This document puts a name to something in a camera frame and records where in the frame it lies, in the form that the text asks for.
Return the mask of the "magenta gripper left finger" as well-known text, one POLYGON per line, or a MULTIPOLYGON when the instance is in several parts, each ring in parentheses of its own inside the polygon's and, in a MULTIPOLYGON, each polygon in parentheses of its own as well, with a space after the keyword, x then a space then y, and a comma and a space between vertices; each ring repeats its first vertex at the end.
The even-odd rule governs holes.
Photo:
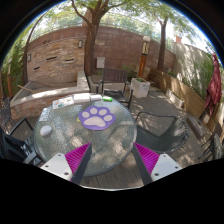
POLYGON ((65 180, 80 184, 92 153, 92 144, 87 143, 70 152, 57 153, 41 168, 65 180))

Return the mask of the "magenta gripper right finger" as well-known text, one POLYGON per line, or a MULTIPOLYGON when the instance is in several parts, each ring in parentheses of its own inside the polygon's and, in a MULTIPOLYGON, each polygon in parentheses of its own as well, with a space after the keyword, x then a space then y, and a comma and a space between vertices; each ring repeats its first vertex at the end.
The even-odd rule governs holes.
POLYGON ((157 154, 138 143, 133 144, 132 153, 144 185, 182 169, 168 154, 157 154))

